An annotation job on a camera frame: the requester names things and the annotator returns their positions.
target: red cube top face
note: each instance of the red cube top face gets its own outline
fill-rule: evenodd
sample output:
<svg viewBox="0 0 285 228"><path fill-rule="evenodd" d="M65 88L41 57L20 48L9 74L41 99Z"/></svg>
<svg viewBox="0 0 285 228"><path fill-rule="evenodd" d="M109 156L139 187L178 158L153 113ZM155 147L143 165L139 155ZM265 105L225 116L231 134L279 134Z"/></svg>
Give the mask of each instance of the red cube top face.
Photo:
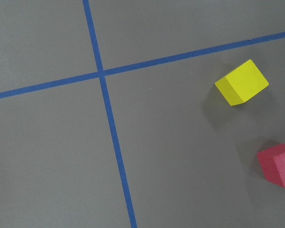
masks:
<svg viewBox="0 0 285 228"><path fill-rule="evenodd" d="M285 144L257 153L265 178L285 188Z"/></svg>

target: red block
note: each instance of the red block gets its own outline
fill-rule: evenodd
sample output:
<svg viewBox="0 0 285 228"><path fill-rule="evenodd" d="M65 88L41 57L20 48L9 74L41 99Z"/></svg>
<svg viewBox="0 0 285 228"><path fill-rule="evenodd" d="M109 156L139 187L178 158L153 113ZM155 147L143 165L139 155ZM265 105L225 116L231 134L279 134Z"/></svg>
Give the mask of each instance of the red block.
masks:
<svg viewBox="0 0 285 228"><path fill-rule="evenodd" d="M257 153L265 178L285 188L285 144Z"/></svg>

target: blue line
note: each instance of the blue line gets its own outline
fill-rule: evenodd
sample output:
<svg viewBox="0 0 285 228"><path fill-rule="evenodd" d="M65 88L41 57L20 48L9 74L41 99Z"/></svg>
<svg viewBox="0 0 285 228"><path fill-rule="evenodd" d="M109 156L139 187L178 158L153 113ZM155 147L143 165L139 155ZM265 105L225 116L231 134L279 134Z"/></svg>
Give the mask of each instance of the blue line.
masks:
<svg viewBox="0 0 285 228"><path fill-rule="evenodd" d="M94 72L94 73L79 75L75 77L68 77L68 78L64 78L64 79L60 79L56 81L45 82L45 83L38 84L38 85L31 85L31 86L27 86L24 88L13 89L13 90L1 92L0 99L9 97L9 96L26 94L26 93L34 92L34 91L41 90L41 89L48 89L48 88L52 88L52 87L56 87L60 85L62 86L62 85L67 85L67 84L71 84L75 82L85 81L85 80L97 78L97 77L98 77L98 72Z"/></svg>
<svg viewBox="0 0 285 228"><path fill-rule="evenodd" d="M163 58L158 58L158 59L153 59L145 62L140 62L140 63L135 63L135 64L130 64L126 66L120 66L112 69L108 69L104 71L104 75L114 75L118 73L123 73L131 70L137 70L140 68L145 68L145 67L151 67L155 65L160 65L164 63L169 63L169 62L174 62L182 59L187 59L187 58L192 58L196 56L202 56L210 53L215 53L219 51L225 51L225 50L230 50L234 48L240 48L248 45L253 45L253 44L258 44L258 43L263 43L275 39L282 39L285 38L285 32L281 33L276 33L273 35L268 35L268 36L263 36L263 37L258 37L254 39L248 39L248 40L242 40L234 43L229 43L229 44L224 44L224 45L219 45L215 47L209 47L205 49L200 49L196 51L191 51L191 52L186 52L174 56L168 56L168 57L163 57Z"/></svg>
<svg viewBox="0 0 285 228"><path fill-rule="evenodd" d="M100 82L100 86L101 86L101 90L102 90L102 94L104 98L105 110L106 110L106 114L107 114L107 118L108 118L108 122L110 126L110 132L111 132L111 137L113 141L113 147L115 151L119 175L120 175L120 179L121 179L121 183L123 187L125 203L126 203L127 210L128 210L128 216L129 216L131 227L137 228L134 208L133 208L132 199L130 195L130 189L129 189L128 180L127 180L127 176L126 176L126 172L124 168L123 157L122 157L122 153L120 150L120 145L119 145L117 130L115 126L110 96L109 96L108 87L105 81L103 64L101 61L99 46L98 46L97 37L96 37L96 31L94 28L92 14L91 14L88 0L83 0L83 5L85 9L85 17L86 17L86 21L87 21L88 28L89 28L91 43L92 43L92 47L94 51L97 71L99 73L99 82Z"/></svg>

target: cube face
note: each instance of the cube face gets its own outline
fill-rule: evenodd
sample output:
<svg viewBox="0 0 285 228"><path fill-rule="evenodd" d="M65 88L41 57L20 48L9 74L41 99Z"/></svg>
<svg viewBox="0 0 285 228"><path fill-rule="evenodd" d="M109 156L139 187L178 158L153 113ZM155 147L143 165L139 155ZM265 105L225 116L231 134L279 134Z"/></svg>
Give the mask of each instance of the cube face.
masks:
<svg viewBox="0 0 285 228"><path fill-rule="evenodd" d="M221 78L215 85L233 106L248 101L265 89L269 83L250 59Z"/></svg>
<svg viewBox="0 0 285 228"><path fill-rule="evenodd" d="M285 188L285 144L257 153L265 178Z"/></svg>

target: yellow cube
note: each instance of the yellow cube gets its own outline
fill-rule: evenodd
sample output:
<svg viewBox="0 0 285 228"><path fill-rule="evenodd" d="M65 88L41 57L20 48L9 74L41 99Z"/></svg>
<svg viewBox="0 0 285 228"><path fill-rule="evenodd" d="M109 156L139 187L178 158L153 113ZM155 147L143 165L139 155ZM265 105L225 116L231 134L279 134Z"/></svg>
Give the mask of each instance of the yellow cube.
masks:
<svg viewBox="0 0 285 228"><path fill-rule="evenodd" d="M227 102L234 106L248 101L269 86L269 83L250 59L222 77L215 85Z"/></svg>

